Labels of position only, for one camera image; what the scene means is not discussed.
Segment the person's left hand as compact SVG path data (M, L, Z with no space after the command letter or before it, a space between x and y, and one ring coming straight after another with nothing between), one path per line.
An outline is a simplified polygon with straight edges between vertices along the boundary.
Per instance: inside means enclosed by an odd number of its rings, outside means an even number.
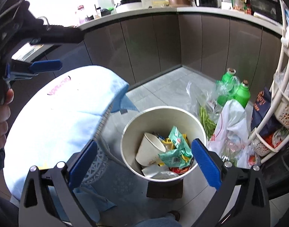
M5 146L6 143L6 133L8 131L8 123L7 120L11 115L11 110L9 104L14 99L14 91L12 89L8 89L7 94L5 96L5 103L0 106L0 149Z

